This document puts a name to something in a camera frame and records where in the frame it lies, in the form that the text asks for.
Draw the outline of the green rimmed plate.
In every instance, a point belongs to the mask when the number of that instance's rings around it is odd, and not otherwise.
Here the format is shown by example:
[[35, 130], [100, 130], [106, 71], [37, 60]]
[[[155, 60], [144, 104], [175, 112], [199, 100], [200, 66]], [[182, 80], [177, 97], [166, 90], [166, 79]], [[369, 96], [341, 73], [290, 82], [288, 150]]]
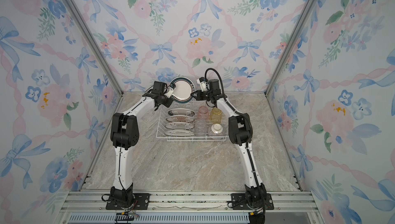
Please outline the green rimmed plate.
[[195, 91], [195, 86], [190, 79], [176, 77], [170, 85], [174, 86], [172, 97], [177, 103], [185, 104], [192, 100], [191, 94]]
[[174, 108], [168, 111], [170, 116], [189, 116], [194, 117], [195, 112], [187, 108]]

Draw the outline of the orange patterned plate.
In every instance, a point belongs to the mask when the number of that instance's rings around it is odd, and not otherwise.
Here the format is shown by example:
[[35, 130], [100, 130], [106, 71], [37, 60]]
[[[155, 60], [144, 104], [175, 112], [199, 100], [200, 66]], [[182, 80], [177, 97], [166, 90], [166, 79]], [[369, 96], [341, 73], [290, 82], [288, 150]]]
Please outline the orange patterned plate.
[[166, 118], [167, 122], [181, 122], [181, 123], [193, 123], [195, 121], [194, 117], [184, 116], [184, 115], [173, 115]]

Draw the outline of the white wire dish rack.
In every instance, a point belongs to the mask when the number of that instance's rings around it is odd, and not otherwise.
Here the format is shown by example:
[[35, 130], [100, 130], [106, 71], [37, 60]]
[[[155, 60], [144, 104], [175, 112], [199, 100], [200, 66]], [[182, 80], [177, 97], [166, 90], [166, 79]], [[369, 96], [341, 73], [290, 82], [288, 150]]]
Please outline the white wire dish rack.
[[209, 142], [228, 139], [228, 122], [224, 112], [204, 101], [186, 104], [173, 102], [161, 106], [156, 137], [170, 141]]

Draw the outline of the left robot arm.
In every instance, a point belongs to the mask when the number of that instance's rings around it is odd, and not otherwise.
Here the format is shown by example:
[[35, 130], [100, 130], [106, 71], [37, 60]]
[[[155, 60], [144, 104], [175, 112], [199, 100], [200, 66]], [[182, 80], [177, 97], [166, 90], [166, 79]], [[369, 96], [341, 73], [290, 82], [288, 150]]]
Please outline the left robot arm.
[[159, 106], [169, 107], [175, 84], [155, 81], [153, 87], [146, 91], [142, 98], [130, 109], [115, 113], [112, 118], [110, 139], [115, 148], [115, 179], [110, 189], [108, 202], [121, 209], [134, 206], [133, 179], [131, 174], [132, 149], [138, 143], [138, 121], [151, 109]]

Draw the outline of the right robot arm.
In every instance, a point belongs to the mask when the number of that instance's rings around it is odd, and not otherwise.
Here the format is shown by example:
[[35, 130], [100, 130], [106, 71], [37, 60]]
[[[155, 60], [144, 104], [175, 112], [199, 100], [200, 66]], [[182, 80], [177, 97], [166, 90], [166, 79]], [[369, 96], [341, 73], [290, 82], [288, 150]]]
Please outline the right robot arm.
[[191, 96], [198, 101], [209, 101], [220, 109], [227, 118], [228, 137], [239, 152], [245, 176], [245, 198], [251, 209], [262, 209], [267, 200], [267, 191], [257, 171], [251, 146], [253, 127], [250, 116], [241, 113], [227, 99], [218, 79], [207, 80], [201, 77], [197, 80], [200, 86]]

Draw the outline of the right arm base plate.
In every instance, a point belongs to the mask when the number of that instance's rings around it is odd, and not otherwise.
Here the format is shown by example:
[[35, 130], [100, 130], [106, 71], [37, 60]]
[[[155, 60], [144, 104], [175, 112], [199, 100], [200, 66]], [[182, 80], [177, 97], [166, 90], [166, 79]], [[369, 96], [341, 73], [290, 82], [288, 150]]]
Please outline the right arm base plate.
[[265, 199], [254, 200], [252, 197], [246, 197], [245, 193], [232, 193], [228, 207], [233, 210], [255, 210], [261, 209], [274, 210], [274, 202], [271, 194], [267, 193]]

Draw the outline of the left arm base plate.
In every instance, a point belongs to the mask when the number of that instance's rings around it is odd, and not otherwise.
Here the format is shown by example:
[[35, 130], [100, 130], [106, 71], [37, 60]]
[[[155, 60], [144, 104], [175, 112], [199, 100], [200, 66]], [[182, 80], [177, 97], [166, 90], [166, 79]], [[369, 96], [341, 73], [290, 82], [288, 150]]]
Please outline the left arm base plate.
[[147, 210], [149, 201], [150, 194], [148, 193], [134, 193], [133, 196], [120, 199], [110, 197], [106, 210]]

